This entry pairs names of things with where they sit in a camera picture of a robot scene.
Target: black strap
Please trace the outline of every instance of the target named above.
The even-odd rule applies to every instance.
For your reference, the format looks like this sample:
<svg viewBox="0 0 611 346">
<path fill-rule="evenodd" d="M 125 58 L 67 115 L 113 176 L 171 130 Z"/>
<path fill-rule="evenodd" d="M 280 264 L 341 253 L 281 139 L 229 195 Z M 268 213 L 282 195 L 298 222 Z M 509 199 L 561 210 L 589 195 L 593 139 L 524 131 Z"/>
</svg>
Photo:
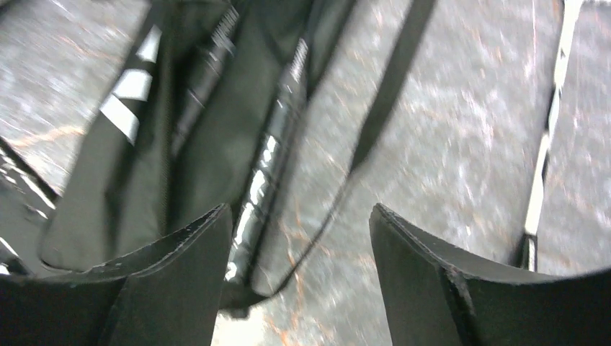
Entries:
<svg viewBox="0 0 611 346">
<path fill-rule="evenodd" d="M 245 309 L 278 295 L 288 286 L 295 272 L 303 264 L 312 249 L 316 247 L 318 241 L 333 219 L 340 202 L 343 201 L 346 191 L 348 191 L 347 188 L 352 178 L 356 175 L 356 171 L 365 161 L 367 161 L 370 152 L 377 143 L 380 134 L 391 116 L 394 104 L 401 92 L 403 81 L 412 65 L 417 48 L 436 3 L 437 0 L 412 1 L 409 13 L 403 19 L 403 27 L 395 43 L 388 65 L 386 66 L 384 77 L 378 89 L 378 94 L 361 127 L 357 147 L 352 155 L 352 162 L 348 175 L 344 178 L 329 212 L 326 214 L 318 231 L 314 234 L 310 244 L 305 248 L 305 251 L 299 256 L 295 265 L 283 277 L 280 285 L 271 295 L 262 296 L 252 290 L 247 290 L 245 292 L 244 288 L 235 288 L 234 290 L 231 287 L 227 287 L 228 290 L 233 290 L 232 293 L 229 293 L 233 296 L 233 299 L 231 302 L 226 302 L 227 306 L 222 306 L 223 309 Z"/>
</svg>

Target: gray floor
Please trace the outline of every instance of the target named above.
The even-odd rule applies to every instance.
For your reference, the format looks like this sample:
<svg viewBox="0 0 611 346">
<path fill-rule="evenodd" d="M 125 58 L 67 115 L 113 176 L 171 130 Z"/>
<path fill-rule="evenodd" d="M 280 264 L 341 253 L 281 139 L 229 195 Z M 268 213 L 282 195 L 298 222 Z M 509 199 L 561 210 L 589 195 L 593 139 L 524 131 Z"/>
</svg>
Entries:
<svg viewBox="0 0 611 346">
<path fill-rule="evenodd" d="M 260 270 L 274 285 L 345 173 L 409 0 L 362 0 L 308 112 L 291 203 Z M 0 20 L 0 135 L 61 189 L 121 64 L 142 1 L 25 0 Z M 367 219 L 382 202 L 423 229 L 507 262 L 545 121 L 560 0 L 440 1 L 394 118 L 296 284 L 213 345 L 389 345 Z M 611 7 L 576 29 L 540 229 L 540 269 L 611 265 Z"/>
</svg>

